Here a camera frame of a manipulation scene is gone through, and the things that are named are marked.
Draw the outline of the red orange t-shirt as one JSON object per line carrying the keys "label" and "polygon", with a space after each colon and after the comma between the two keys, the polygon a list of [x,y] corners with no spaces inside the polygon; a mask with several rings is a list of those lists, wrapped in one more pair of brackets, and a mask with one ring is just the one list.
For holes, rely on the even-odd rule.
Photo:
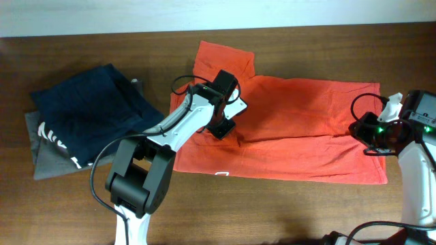
{"label": "red orange t-shirt", "polygon": [[178,151],[178,172],[385,184],[386,160],[364,155],[349,134],[358,114],[379,114],[378,83],[276,78],[255,74],[252,52],[201,42],[193,72],[212,80],[225,70],[240,82],[247,109],[222,140],[192,135]]}

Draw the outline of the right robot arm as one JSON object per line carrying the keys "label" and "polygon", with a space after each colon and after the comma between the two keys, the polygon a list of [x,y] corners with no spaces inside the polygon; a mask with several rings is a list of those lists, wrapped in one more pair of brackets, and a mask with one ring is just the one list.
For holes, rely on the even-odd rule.
{"label": "right robot arm", "polygon": [[[434,244],[435,243],[435,128],[414,119],[397,119],[382,124],[384,132],[402,123],[407,127],[405,140],[397,139],[392,146],[398,157],[403,181],[402,221],[370,221],[357,226],[349,235],[333,231],[321,239],[321,244]],[[355,240],[364,228],[396,227],[394,235],[385,240]]]}

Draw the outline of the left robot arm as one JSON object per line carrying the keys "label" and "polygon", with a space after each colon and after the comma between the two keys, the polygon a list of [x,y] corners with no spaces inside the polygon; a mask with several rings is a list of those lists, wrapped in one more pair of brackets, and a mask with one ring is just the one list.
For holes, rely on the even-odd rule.
{"label": "left robot arm", "polygon": [[223,139],[233,117],[247,107],[239,85],[189,86],[183,102],[167,118],[143,133],[123,136],[105,188],[116,214],[116,244],[146,244],[151,214],[168,192],[177,152],[201,128]]}

